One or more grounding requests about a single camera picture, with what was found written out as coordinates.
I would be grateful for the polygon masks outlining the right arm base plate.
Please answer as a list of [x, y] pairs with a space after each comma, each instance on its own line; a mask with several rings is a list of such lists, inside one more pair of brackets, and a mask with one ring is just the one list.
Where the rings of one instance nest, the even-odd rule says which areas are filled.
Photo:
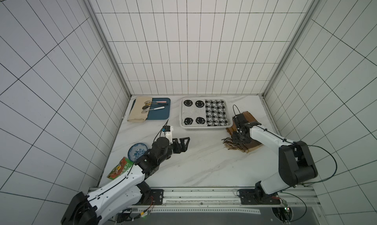
[[277, 193], [268, 195], [260, 188], [255, 189], [239, 189], [237, 196], [241, 200], [242, 205], [281, 205]]

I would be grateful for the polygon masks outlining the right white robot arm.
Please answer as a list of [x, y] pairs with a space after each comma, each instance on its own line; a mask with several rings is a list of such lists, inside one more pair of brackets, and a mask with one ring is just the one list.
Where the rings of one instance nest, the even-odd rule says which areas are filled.
[[247, 144], [257, 141], [277, 155], [277, 172], [255, 184], [259, 197], [271, 196], [318, 176], [311, 152], [305, 142], [290, 141], [274, 134], [257, 121], [247, 121], [243, 114], [235, 115], [233, 122], [236, 127], [232, 134], [233, 142]]

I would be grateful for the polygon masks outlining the brown plaid scarf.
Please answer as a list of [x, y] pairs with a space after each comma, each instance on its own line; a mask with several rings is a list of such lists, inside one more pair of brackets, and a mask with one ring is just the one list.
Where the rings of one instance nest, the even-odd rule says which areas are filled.
[[250, 129], [245, 124], [256, 122], [257, 120], [249, 112], [243, 112], [232, 118], [233, 125], [227, 128], [230, 137], [222, 139], [224, 146], [228, 150], [239, 150], [243, 153], [249, 153], [262, 146], [262, 144], [251, 138]]

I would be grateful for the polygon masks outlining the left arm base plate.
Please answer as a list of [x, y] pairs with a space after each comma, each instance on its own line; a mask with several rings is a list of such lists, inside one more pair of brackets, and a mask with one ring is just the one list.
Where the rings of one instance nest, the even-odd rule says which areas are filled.
[[137, 205], [162, 205], [164, 199], [163, 189], [151, 189], [141, 192], [141, 198]]

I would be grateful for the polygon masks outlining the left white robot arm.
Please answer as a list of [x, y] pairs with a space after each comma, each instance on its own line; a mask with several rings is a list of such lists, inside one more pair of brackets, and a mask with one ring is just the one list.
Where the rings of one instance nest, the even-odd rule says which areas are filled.
[[159, 137], [152, 147], [134, 162], [128, 172], [87, 195], [83, 192], [76, 194], [60, 223], [102, 225], [122, 209], [139, 203], [141, 199], [148, 200], [150, 188], [145, 180], [172, 154], [186, 152], [189, 141], [189, 137], [172, 140]]

